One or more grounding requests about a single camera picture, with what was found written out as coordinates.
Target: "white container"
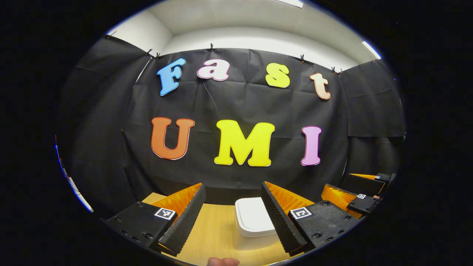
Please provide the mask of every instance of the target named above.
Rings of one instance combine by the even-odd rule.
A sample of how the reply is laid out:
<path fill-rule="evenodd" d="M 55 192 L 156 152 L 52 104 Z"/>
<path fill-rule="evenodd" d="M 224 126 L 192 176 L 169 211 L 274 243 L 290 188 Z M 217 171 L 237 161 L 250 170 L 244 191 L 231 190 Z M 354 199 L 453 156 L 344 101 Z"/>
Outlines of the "white container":
<path fill-rule="evenodd" d="M 235 223 L 233 243 L 237 250 L 264 248 L 279 241 L 260 197 L 235 202 Z"/>

